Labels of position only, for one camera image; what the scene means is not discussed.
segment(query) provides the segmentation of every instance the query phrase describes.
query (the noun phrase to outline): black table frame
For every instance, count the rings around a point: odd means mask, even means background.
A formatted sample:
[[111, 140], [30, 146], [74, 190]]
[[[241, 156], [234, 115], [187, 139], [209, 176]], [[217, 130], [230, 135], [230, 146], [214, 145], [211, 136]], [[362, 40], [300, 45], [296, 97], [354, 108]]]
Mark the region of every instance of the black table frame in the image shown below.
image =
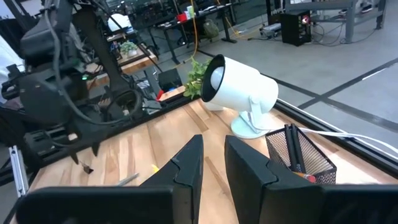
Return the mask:
[[[226, 16], [225, 16], [225, 10], [229, 10], [230, 13], [232, 14], [233, 13], [233, 4], [230, 4], [229, 6], [223, 6], [223, 7], [220, 7], [220, 8], [216, 8], [216, 9], [211, 10], [209, 12], [204, 12], [203, 14], [200, 14], [199, 16], [196, 16], [195, 19], [199, 19], [199, 18], [208, 16], [210, 14], [213, 14], [213, 13], [221, 11], [221, 16], [222, 16], [222, 20], [223, 20], [223, 27], [224, 27], [224, 32], [225, 32], [225, 37], [221, 38], [221, 40], [222, 41], [226, 41], [226, 42], [230, 42], [232, 44], [235, 44], [236, 40], [231, 39], [231, 37], [229, 36], [228, 25], [227, 25], [227, 20], [226, 20]], [[180, 62], [178, 61], [177, 56], [175, 55], [174, 48], [172, 47], [172, 43], [171, 43], [171, 40], [170, 40], [170, 37], [169, 37], [167, 31], [169, 29], [173, 29], [173, 28], [176, 28], [176, 27], [183, 27], [182, 25], [184, 25], [184, 24], [186, 24], [188, 22], [191, 22], [192, 20], [193, 19], [188, 19], [188, 20], [186, 20], [184, 22], [175, 23], [175, 24], [172, 24], [171, 26], [162, 28], [164, 36], [165, 36], [166, 41], [167, 41], [167, 45], [169, 46], [169, 49], [170, 49], [170, 53], [172, 54], [172, 60], [174, 61], [174, 63], [176, 65], [179, 65]]]

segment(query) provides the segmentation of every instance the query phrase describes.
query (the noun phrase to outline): wooden tabletop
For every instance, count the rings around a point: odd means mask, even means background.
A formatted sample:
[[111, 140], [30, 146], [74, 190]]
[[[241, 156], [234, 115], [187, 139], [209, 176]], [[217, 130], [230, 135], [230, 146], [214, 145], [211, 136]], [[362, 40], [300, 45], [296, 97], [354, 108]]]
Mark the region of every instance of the wooden tabletop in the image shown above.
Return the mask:
[[[152, 53], [150, 50], [148, 50], [148, 52], [150, 53], [150, 58], [154, 62], [157, 62], [157, 57], [155, 56], [155, 54]], [[134, 57], [138, 57], [141, 55], [144, 55], [144, 53], [142, 52], [141, 49], [137, 49], [137, 55], [135, 55]], [[123, 55], [122, 59], [118, 60], [118, 63], [123, 63], [130, 59], [132, 59], [132, 58], [128, 58], [126, 55]], [[127, 65], [122, 66], [121, 69], [125, 74], [132, 75], [134, 72], [139, 71], [143, 68], [146, 68], [149, 65], [153, 65], [152, 61], [148, 57], [144, 57], [142, 59], [136, 60], [135, 62], [131, 62]], [[98, 70], [97, 68], [98, 68], [97, 64], [91, 63], [86, 66], [86, 71], [95, 73], [95, 71]], [[108, 74], [104, 73], [104, 74], [98, 75], [96, 78], [94, 78], [90, 81], [87, 81], [87, 87], [93, 88], [93, 87], [105, 85], [108, 83], [109, 83]]]
[[[302, 126], [277, 110], [270, 114], [272, 127], [281, 128], [287, 123]], [[103, 141], [98, 157], [90, 149], [80, 151], [79, 159], [94, 169], [90, 175], [68, 157], [41, 169], [30, 190], [48, 186], [116, 185], [136, 172], [139, 177], [127, 185], [139, 185], [154, 173], [152, 164], [164, 166], [193, 135], [202, 134], [205, 159], [199, 221], [203, 224], [238, 223], [224, 163], [225, 136], [232, 134], [230, 124], [237, 115], [229, 109], [211, 112], [201, 100], [193, 101]], [[308, 136], [337, 166], [338, 184], [398, 184], [395, 178], [325, 138]], [[269, 156], [264, 137], [244, 141]]]

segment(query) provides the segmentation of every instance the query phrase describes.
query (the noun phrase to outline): projector lens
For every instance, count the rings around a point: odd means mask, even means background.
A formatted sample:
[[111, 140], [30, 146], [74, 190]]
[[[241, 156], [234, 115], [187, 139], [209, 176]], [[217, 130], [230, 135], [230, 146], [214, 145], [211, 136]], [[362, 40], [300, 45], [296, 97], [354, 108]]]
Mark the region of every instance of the projector lens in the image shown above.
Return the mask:
[[224, 67], [216, 68], [211, 74], [210, 83], [215, 90], [218, 90], [221, 80], [223, 79], [223, 74], [224, 74]]

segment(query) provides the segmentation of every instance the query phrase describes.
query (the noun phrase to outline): computer tower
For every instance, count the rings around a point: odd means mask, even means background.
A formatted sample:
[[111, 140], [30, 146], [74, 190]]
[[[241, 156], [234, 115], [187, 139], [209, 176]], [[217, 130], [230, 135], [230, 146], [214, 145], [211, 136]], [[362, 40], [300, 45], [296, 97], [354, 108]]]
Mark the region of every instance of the computer tower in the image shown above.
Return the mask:
[[311, 42], [310, 11], [291, 11], [280, 15], [283, 43], [300, 46]]

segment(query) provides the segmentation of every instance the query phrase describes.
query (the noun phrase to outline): red object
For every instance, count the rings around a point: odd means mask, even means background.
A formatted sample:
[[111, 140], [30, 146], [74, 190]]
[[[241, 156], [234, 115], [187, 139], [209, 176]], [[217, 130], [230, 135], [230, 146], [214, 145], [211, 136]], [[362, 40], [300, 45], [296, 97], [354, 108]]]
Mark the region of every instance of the red object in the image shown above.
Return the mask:
[[164, 93], [163, 90], [159, 90], [159, 92], [158, 92], [158, 94], [157, 94], [157, 96], [156, 96], [156, 101], [159, 101], [159, 100], [160, 100], [160, 97], [162, 97], [163, 93]]
[[187, 15], [185, 13], [177, 15], [177, 20], [180, 22], [186, 21], [187, 20]]

